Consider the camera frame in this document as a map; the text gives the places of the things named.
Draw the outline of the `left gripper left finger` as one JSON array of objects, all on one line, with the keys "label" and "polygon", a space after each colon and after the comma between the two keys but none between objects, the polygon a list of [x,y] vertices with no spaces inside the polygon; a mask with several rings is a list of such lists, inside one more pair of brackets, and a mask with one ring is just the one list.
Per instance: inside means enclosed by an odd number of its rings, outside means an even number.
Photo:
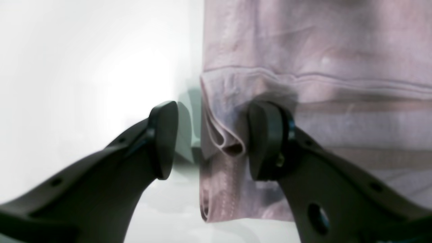
[{"label": "left gripper left finger", "polygon": [[1,205],[1,241],[123,243],[142,193],[172,170],[179,108],[155,106],[107,147]]}]

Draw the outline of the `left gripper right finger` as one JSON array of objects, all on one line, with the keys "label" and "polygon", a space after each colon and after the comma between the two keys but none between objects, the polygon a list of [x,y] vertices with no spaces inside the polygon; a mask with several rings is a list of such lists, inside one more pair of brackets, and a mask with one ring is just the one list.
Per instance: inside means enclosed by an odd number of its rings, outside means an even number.
[{"label": "left gripper right finger", "polygon": [[275,103],[248,107],[249,167],[275,181],[302,243],[430,243],[431,211],[325,151]]}]

